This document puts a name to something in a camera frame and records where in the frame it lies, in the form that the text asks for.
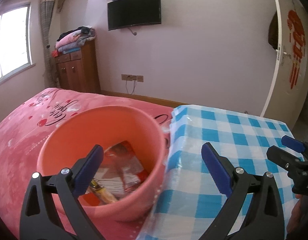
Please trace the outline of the right hand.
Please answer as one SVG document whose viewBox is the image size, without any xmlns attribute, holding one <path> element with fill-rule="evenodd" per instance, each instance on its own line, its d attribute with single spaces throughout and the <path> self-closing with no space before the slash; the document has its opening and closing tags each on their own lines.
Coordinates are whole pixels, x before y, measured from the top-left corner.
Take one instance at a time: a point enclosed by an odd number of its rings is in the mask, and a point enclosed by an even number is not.
<svg viewBox="0 0 308 240">
<path fill-rule="evenodd" d="M 298 202 L 287 224 L 287 238 L 308 239 L 308 196 L 295 195 Z"/>
</svg>

